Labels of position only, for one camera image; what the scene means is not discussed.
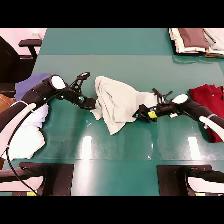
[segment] green table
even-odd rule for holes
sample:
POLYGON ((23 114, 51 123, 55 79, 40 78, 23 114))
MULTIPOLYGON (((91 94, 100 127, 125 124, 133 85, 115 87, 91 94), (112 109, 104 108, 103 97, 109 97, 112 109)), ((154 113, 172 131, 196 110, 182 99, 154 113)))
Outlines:
MULTIPOLYGON (((217 59, 175 63, 165 28, 48 29, 33 74, 59 74, 71 83, 89 71, 83 84, 88 97, 96 97, 97 76, 175 96, 205 83, 223 85, 223 69, 217 59)), ((74 163, 72 195, 158 195, 158 164, 211 164, 224 171, 223 143, 209 143, 203 127, 188 117, 136 121, 110 136, 90 112, 66 101, 50 105, 42 130, 46 145, 31 161, 74 163)))

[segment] red cloth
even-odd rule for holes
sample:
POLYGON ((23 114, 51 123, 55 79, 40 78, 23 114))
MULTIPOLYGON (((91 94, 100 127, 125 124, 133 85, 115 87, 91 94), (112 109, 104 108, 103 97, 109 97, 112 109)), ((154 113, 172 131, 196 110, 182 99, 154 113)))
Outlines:
MULTIPOLYGON (((224 93, 223 87, 205 84, 195 89, 190 89, 193 100, 208 107, 212 113, 224 118, 224 93)), ((212 129, 206 129, 211 142, 222 142, 222 139, 212 129)))

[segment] yellow label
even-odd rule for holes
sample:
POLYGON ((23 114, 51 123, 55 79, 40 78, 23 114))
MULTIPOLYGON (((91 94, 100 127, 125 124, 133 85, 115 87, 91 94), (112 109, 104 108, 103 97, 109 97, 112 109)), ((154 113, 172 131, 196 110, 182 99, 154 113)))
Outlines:
POLYGON ((33 191, 27 192, 27 196, 37 196, 33 191))
POLYGON ((150 118, 157 118, 155 111, 148 112, 150 118))
POLYGON ((196 192, 195 194, 196 194, 196 196, 205 196, 205 193, 198 193, 198 192, 196 192))

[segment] brown folded cloth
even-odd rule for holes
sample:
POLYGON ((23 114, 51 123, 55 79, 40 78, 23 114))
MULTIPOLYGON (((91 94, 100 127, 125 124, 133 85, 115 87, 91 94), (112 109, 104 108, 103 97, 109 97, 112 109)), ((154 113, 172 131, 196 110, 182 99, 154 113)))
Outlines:
POLYGON ((178 30, 185 47, 209 48, 202 28, 178 28, 178 30))
POLYGON ((16 100, 0 94, 0 113, 8 109, 16 100))

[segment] chair armrest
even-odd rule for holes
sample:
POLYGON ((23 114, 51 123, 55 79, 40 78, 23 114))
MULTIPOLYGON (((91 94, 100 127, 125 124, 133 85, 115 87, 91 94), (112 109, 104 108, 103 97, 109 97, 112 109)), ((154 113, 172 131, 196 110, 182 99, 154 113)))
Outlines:
POLYGON ((41 44, 41 39, 26 39, 19 42, 20 47, 40 47, 41 44))

